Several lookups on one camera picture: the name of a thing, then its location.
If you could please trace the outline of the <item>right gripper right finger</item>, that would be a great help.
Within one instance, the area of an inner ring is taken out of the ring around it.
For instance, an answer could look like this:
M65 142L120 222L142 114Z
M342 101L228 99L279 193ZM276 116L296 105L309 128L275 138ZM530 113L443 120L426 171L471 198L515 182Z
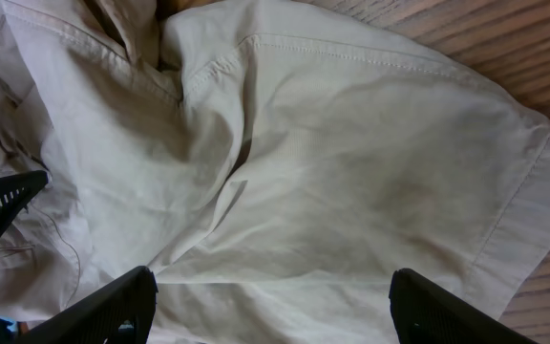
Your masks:
M393 274L389 299L400 344L536 344L412 269Z

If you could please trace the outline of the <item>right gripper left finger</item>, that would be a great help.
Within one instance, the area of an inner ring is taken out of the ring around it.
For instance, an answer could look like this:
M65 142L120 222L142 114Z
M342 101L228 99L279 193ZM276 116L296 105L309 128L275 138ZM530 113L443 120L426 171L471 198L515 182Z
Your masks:
M151 270L138 266L19 336L26 344L145 344L157 305Z

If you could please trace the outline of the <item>beige shorts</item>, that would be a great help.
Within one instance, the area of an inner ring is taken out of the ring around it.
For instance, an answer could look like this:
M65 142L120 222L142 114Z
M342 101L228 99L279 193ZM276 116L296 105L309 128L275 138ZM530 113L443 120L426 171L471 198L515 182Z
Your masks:
M0 239L38 325L137 266L153 343L392 343L410 268L496 318L550 250L550 119L293 1L0 1Z

